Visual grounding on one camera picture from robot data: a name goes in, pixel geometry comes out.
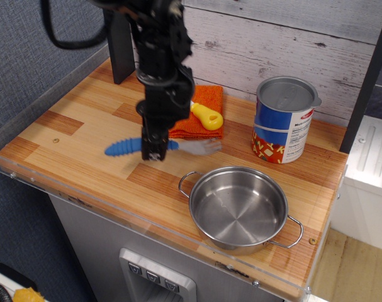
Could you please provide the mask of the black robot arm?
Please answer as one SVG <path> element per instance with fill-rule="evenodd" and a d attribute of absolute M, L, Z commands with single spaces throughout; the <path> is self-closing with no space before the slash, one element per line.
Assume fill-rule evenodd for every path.
<path fill-rule="evenodd" d="M 93 1 L 124 15 L 138 53 L 137 79 L 145 99 L 136 106 L 142 117 L 143 160 L 163 161 L 169 130 L 190 114 L 194 94 L 192 70 L 183 61 L 192 54 L 181 1 Z"/>

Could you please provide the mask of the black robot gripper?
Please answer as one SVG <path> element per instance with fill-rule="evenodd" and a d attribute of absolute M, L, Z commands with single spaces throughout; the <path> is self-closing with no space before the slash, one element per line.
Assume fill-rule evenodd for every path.
<path fill-rule="evenodd" d="M 195 90 L 193 72 L 189 67 L 178 67 L 163 78 L 138 69 L 136 76 L 145 88 L 145 99 L 136 106 L 143 123 L 142 159 L 163 161 L 169 143 L 168 131 L 176 122 L 189 117 Z"/>

